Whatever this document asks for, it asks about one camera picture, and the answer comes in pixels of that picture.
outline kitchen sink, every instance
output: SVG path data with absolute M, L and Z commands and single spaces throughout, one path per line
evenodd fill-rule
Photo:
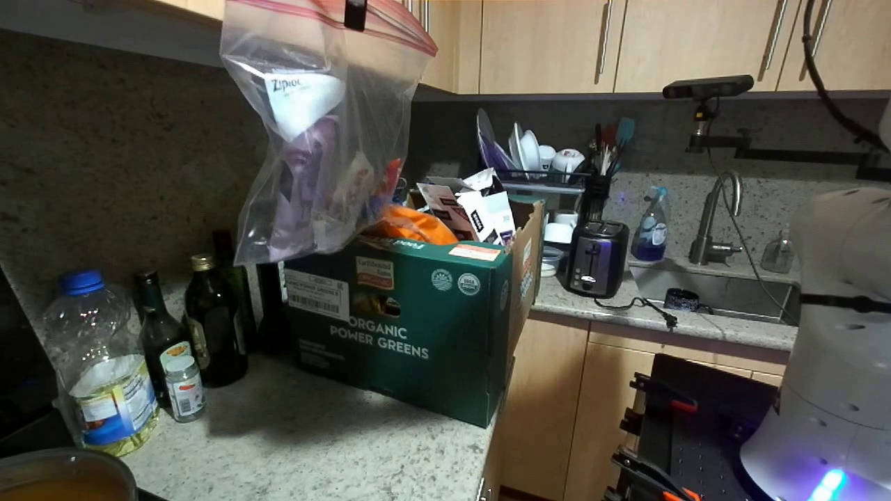
M 677 261 L 628 265 L 628 272 L 637 282 L 640 296 L 660 306 L 666 306 L 669 289 L 677 289 L 680 296 L 673 292 L 673 299 L 686 301 L 686 308 L 798 325 L 796 285 L 757 282 L 750 276 L 716 276 L 687 269 Z

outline kitchen counter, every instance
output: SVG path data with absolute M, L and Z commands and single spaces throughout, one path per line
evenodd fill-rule
M 549 315 L 549 318 L 633 325 L 654 333 L 663 342 L 670 342 L 670 336 L 687 336 L 687 340 L 706 340 L 706 342 L 733 342 L 744 349 L 791 350 L 796 340 L 796 325 L 704 315 L 704 311 L 680 311 L 680 308 L 669 308 L 677 318 L 677 328 L 669 332 L 663 315 L 656 315 L 649 306 L 621 308 L 633 303 L 637 296 L 640 292 L 635 279 L 627 276 L 619 292 L 613 299 L 602 299 L 598 301 L 602 306 L 598 306 L 592 303 L 592 299 L 569 292 L 553 276 L 542 276 L 531 311 Z
M 159 417 L 131 457 L 137 484 L 169 501 L 478 498 L 492 427 L 251 357 L 243 381 L 208 390 L 194 424 Z

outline glowing light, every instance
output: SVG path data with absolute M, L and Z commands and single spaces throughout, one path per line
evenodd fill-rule
M 846 484 L 846 473 L 833 467 L 823 473 L 823 479 L 816 484 L 807 501 L 840 501 L 844 484 Z

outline cardboard box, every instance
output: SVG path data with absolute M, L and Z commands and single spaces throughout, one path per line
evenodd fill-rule
M 283 265 L 298 367 L 486 427 L 538 296 L 542 203 L 510 248 L 354 239 Z

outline plastic bag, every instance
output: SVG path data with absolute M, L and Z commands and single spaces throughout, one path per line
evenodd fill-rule
M 262 118 L 266 158 L 243 203 L 236 261 L 335 254 L 389 203 L 434 42 L 395 0 L 226 0 L 221 56 Z

